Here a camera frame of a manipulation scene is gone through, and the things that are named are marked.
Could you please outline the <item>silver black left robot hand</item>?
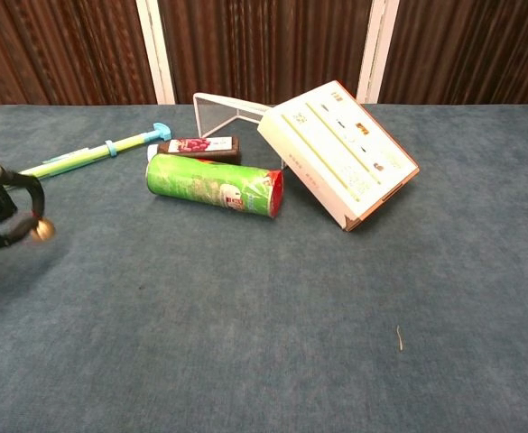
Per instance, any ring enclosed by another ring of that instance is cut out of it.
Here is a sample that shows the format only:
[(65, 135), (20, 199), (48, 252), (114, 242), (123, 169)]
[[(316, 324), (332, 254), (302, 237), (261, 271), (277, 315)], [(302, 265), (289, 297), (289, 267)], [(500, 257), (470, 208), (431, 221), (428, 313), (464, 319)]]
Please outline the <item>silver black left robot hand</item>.
[(26, 189), (32, 200), (32, 210), (31, 214), (20, 221), (10, 232), (0, 234), (0, 249), (21, 242), (29, 234), (39, 234), (45, 208), (42, 184), (36, 177), (7, 170), (0, 165), (0, 223), (13, 217), (17, 212), (17, 206), (5, 186)]

